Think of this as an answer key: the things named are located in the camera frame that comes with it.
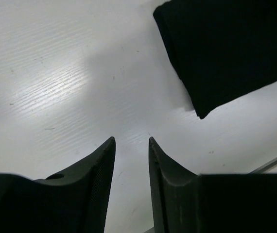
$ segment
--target hole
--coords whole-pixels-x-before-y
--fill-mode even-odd
[[[63,177],[64,177],[63,174],[53,174],[53,175],[49,176],[46,180],[56,180],[56,179],[61,179]]]

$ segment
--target black fabric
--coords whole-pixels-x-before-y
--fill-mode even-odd
[[[201,119],[277,81],[277,0],[172,0],[154,18]]]

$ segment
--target white table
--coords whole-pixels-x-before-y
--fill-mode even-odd
[[[152,18],[159,4],[0,0],[0,172],[46,178],[115,136],[107,233],[153,226],[151,135],[195,173],[277,156],[277,83],[200,120]]]

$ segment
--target ridged black surface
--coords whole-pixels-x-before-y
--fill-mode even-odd
[[[0,174],[0,232],[102,233],[115,139],[45,180]]]
[[[277,174],[197,176],[149,146],[155,233],[277,233]]]

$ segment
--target white surface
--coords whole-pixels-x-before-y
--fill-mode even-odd
[[[277,83],[200,120],[153,21],[158,4],[0,0],[0,171],[45,178],[115,136],[107,233],[153,225],[151,135],[196,173],[277,156]]]

